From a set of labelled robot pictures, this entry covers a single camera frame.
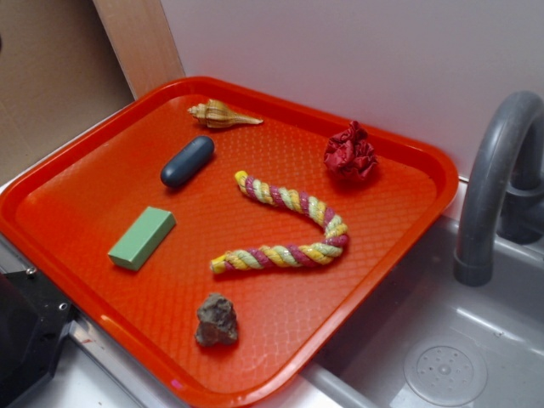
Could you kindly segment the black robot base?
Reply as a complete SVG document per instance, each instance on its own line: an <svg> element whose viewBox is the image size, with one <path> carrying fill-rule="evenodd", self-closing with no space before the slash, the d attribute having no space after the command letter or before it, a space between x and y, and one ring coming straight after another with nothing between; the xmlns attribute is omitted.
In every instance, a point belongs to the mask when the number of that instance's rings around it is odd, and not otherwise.
<svg viewBox="0 0 544 408"><path fill-rule="evenodd" d="M1 406L54 378L74 319L71 300L40 270L1 274Z"/></svg>

